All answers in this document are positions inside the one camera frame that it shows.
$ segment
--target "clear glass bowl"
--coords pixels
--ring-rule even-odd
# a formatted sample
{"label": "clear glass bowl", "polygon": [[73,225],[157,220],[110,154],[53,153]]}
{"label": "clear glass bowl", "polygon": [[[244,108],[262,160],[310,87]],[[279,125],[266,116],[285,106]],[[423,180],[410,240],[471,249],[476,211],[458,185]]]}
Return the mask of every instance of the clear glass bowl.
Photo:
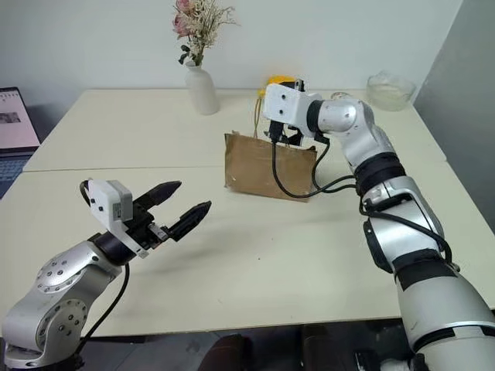
{"label": "clear glass bowl", "polygon": [[370,77],[366,86],[370,103],[386,111],[404,109],[415,90],[411,81],[387,71]]}

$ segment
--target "pink flower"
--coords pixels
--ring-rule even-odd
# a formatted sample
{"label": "pink flower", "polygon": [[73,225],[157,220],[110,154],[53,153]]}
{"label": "pink flower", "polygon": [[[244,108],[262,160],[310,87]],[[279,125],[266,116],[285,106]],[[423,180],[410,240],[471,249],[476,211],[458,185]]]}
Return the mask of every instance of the pink flower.
{"label": "pink flower", "polygon": [[190,35],[189,24],[187,17],[182,14],[177,14],[173,19],[173,30],[179,35],[178,39]]}
{"label": "pink flower", "polygon": [[194,10],[194,0],[176,0],[176,7],[180,12],[189,14]]}

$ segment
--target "laptop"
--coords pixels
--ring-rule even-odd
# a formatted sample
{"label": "laptop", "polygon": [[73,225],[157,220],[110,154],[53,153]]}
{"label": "laptop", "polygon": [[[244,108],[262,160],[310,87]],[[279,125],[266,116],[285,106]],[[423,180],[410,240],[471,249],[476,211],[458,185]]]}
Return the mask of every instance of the laptop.
{"label": "laptop", "polygon": [[19,89],[0,88],[0,199],[38,147]]}

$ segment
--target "robotic arm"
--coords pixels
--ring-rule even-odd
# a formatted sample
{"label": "robotic arm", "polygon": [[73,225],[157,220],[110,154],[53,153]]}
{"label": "robotic arm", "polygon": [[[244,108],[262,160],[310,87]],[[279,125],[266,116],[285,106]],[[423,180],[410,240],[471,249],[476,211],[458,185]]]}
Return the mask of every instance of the robotic arm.
{"label": "robotic arm", "polygon": [[3,322],[7,367],[76,369],[81,366],[78,353],[88,335],[80,341],[80,334],[87,314],[94,300],[121,273],[121,266],[126,269],[125,289],[130,260],[147,257],[168,239],[179,241],[208,213],[211,202],[201,203],[170,228],[157,226],[148,210],[166,201],[180,185],[180,182],[160,184],[133,202],[131,192],[118,181],[81,183],[81,192],[91,212],[108,231],[92,236],[43,265],[29,293]]}
{"label": "robotic arm", "polygon": [[339,139],[356,178],[364,234],[374,263],[394,274],[414,371],[495,369],[495,317],[452,263],[437,217],[406,175],[373,111],[353,98],[322,100],[318,94],[269,85],[264,116],[275,143],[282,124],[309,138]]}

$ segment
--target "laptop screen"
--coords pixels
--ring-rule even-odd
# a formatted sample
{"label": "laptop screen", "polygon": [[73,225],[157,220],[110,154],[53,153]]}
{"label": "laptop screen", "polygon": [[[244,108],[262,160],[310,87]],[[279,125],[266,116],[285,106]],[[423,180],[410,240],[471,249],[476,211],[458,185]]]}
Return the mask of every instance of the laptop screen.
{"label": "laptop screen", "polygon": [[39,139],[17,88],[0,89],[0,153],[34,150]]}

